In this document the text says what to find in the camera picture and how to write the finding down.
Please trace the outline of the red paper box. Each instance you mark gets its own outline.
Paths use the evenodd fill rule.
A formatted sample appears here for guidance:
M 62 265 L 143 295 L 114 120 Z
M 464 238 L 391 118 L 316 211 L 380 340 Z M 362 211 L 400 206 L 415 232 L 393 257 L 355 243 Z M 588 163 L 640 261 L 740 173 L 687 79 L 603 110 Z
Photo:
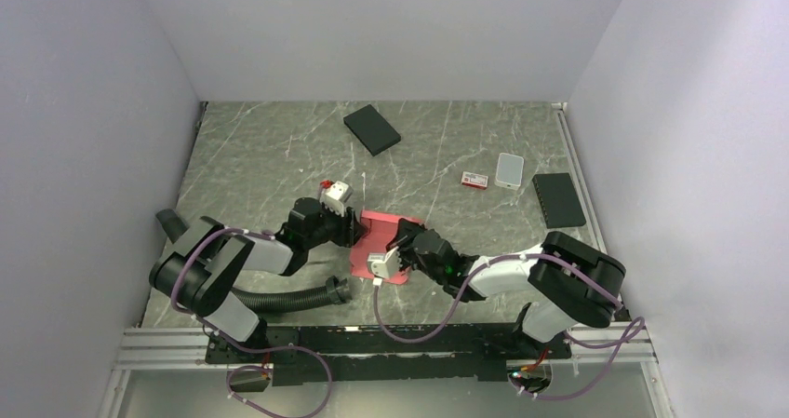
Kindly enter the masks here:
M 367 257 L 371 252 L 387 251 L 385 247 L 395 236 L 398 220 L 408 219 L 419 224 L 423 224 L 423 220 L 372 210 L 363 210 L 361 217 L 364 220 L 364 224 L 368 227 L 368 232 L 355 246 L 351 247 L 351 275 L 372 279 L 376 277 L 368 271 Z M 409 271 L 399 273 L 391 279 L 382 280 L 390 284 L 402 285 L 408 281 L 408 276 Z

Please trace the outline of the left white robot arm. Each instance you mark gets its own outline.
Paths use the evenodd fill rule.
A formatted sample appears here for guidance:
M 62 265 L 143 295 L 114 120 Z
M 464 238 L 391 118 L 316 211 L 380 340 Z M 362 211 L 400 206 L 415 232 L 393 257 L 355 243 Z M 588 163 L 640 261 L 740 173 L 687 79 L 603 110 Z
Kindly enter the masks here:
M 346 283 L 332 279 L 321 289 L 269 295 L 236 289 L 241 272 L 292 276 L 311 249 L 328 242 L 351 248 L 367 231 L 353 208 L 334 212 L 311 197 L 297 199 L 275 233 L 232 228 L 207 216 L 189 225 L 173 209 L 157 212 L 156 219 L 171 244 L 151 269 L 151 287 L 175 310 L 230 337 L 231 350 L 245 362 L 260 359 L 269 345 L 264 303 L 289 300 L 300 309 L 344 303 Z

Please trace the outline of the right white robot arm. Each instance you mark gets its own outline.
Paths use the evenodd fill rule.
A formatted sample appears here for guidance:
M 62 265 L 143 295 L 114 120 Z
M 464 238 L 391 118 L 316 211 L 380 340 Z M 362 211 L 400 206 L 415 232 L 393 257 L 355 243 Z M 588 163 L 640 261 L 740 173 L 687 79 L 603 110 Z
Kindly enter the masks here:
M 622 308 L 626 269 L 618 260 L 562 232 L 540 245 L 498 256 L 464 254 L 436 230 L 406 219 L 383 253 L 371 253 L 368 270 L 378 279 L 415 269 L 449 294 L 452 316 L 460 303 L 505 292 L 537 292 L 515 321 L 513 345 L 536 357 L 560 332 L 577 324 L 604 329 Z

